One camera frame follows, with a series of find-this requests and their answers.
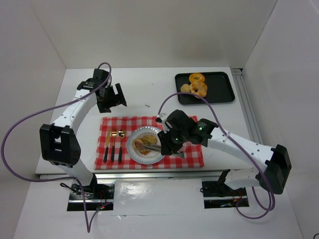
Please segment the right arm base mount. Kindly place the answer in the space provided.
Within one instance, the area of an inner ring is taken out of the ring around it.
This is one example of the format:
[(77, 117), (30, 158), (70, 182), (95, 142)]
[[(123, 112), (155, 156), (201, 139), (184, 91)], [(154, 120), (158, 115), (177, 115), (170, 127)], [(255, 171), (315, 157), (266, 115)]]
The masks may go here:
[(204, 208), (235, 208), (249, 207), (245, 188), (233, 190), (217, 181), (202, 181), (200, 192), (203, 194)]

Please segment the toasted bread slice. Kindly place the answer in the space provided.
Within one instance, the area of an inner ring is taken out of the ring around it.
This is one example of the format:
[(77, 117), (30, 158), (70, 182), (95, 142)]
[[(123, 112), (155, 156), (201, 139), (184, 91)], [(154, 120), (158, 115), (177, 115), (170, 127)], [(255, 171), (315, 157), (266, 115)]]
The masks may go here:
[[(156, 144), (158, 141), (153, 135), (144, 135), (142, 138), (140, 138), (140, 140), (144, 144)], [(139, 152), (143, 155), (147, 155), (150, 153), (150, 150), (139, 150)]]

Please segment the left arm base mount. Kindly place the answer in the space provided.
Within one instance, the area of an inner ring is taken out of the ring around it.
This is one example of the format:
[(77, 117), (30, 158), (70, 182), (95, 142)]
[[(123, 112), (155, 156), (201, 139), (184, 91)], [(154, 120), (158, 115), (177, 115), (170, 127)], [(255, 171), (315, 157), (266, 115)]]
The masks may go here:
[[(84, 211), (80, 187), (75, 184), (68, 186), (65, 183), (60, 183), (60, 186), (68, 189), (70, 192), (67, 211)], [(95, 192), (85, 192), (87, 211), (95, 211), (96, 209), (100, 209), (100, 211), (112, 211), (114, 209), (114, 192), (114, 183), (99, 184)]]

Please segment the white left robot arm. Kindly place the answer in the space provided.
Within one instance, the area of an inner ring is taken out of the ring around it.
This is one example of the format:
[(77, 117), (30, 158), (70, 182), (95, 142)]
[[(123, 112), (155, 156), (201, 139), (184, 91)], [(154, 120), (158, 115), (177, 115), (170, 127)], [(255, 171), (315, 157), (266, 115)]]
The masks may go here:
[(110, 72), (95, 69), (92, 78), (78, 85), (72, 104), (53, 123), (43, 124), (39, 130), (42, 158), (73, 177), (76, 189), (89, 194), (102, 187), (80, 159), (81, 148), (76, 134), (91, 108), (109, 113), (112, 107), (127, 105), (120, 84), (112, 86), (110, 80)]

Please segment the metal tongs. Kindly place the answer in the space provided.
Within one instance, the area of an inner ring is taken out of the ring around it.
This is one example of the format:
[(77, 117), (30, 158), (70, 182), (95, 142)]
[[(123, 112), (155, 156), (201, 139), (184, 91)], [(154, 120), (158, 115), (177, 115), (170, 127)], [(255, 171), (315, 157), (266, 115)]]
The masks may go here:
[[(159, 146), (159, 145), (149, 144), (149, 145), (145, 145), (145, 146), (146, 146), (147, 150), (161, 153), (161, 146)], [(171, 156), (175, 156), (175, 157), (178, 157), (178, 158), (185, 158), (185, 155), (184, 155), (183, 152), (173, 153), (173, 154), (171, 154)]]

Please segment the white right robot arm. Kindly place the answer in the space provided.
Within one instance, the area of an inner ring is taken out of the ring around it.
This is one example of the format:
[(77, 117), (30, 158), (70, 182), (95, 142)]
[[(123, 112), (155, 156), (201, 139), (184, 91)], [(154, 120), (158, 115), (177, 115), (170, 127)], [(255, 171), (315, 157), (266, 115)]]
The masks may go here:
[(222, 172), (219, 183), (235, 190), (242, 187), (262, 187), (276, 195), (283, 193), (292, 164), (286, 147), (262, 145), (222, 130), (208, 119), (193, 120), (181, 110), (169, 115), (157, 115), (162, 124), (158, 133), (162, 155), (176, 154), (190, 142), (217, 149), (252, 165), (251, 169), (228, 169)]

